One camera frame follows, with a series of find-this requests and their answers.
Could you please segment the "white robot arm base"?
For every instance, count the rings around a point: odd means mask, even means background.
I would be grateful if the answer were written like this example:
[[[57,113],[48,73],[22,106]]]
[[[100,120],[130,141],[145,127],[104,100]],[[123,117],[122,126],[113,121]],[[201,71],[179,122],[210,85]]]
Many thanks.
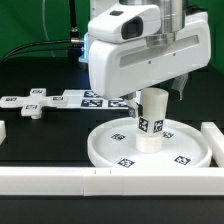
[[[89,15],[90,19],[94,19],[99,16],[101,13],[105,12],[107,9],[112,7],[118,0],[89,0],[90,10]],[[89,49],[92,43],[94,42],[94,38],[89,35],[88,32],[85,33],[84,37],[84,45],[82,47],[82,55],[79,58],[79,62],[84,68],[88,67],[89,62]]]

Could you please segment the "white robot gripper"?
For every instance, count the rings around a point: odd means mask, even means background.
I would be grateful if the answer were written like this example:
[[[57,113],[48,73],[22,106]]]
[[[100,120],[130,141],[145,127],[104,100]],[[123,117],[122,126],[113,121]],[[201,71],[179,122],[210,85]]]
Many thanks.
[[[165,46],[150,47],[144,38],[122,44],[94,41],[89,50],[90,86],[110,100],[176,77],[171,98],[182,100],[187,73],[206,66],[210,57],[208,14],[195,13]],[[142,115],[143,107],[133,97],[125,96],[124,102],[132,118]]]

